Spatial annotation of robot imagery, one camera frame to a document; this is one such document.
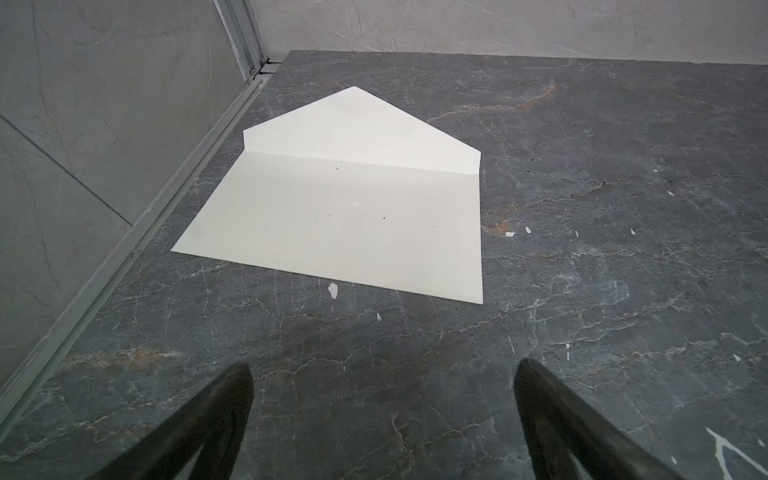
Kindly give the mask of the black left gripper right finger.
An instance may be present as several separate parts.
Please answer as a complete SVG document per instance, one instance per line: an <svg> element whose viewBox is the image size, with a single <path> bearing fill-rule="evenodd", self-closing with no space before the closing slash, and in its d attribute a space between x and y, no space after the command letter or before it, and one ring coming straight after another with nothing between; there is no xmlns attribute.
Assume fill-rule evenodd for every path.
<svg viewBox="0 0 768 480"><path fill-rule="evenodd" d="M538 479L679 479L533 358L520 361L514 394Z"/></svg>

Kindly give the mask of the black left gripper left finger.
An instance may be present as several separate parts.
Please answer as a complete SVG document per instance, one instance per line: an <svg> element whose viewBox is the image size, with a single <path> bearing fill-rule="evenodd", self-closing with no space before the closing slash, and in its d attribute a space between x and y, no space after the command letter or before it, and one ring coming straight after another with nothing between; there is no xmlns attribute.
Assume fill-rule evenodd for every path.
<svg viewBox="0 0 768 480"><path fill-rule="evenodd" d="M249 366L238 362L92 479L174 479L190 460L191 479L228 479L254 398Z"/></svg>

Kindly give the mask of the white paper envelope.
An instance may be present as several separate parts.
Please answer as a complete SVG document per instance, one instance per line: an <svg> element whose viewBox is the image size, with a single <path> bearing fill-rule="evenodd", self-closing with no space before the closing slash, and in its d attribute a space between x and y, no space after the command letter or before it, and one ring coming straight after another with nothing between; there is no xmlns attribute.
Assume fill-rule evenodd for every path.
<svg viewBox="0 0 768 480"><path fill-rule="evenodd" d="M482 302L477 149L357 87L243 140L175 252Z"/></svg>

